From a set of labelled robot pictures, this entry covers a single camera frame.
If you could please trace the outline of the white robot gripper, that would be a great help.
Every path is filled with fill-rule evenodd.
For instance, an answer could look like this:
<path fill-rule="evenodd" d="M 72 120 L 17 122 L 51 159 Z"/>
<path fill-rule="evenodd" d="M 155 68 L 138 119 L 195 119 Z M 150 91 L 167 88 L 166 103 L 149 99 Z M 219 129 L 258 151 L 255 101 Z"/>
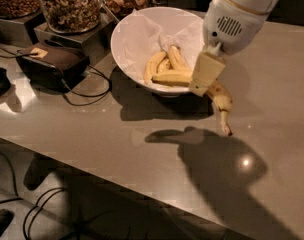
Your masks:
<path fill-rule="evenodd" d="M 207 47 L 232 55 L 246 48 L 261 30 L 267 15 L 255 12 L 231 0 L 212 0 L 203 23 Z M 226 62 L 222 57 L 201 52 L 196 60 L 189 90 L 202 97 L 222 73 Z"/>

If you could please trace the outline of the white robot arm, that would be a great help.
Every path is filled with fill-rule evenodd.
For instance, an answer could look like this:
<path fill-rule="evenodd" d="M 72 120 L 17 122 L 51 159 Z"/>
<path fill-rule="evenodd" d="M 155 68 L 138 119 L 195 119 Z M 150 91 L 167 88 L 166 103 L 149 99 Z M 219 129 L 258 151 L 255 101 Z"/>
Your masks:
<path fill-rule="evenodd" d="M 279 0 L 211 0 L 203 21 L 205 46 L 194 66 L 189 90 L 203 96 L 225 68 L 223 55 L 246 48 Z"/>

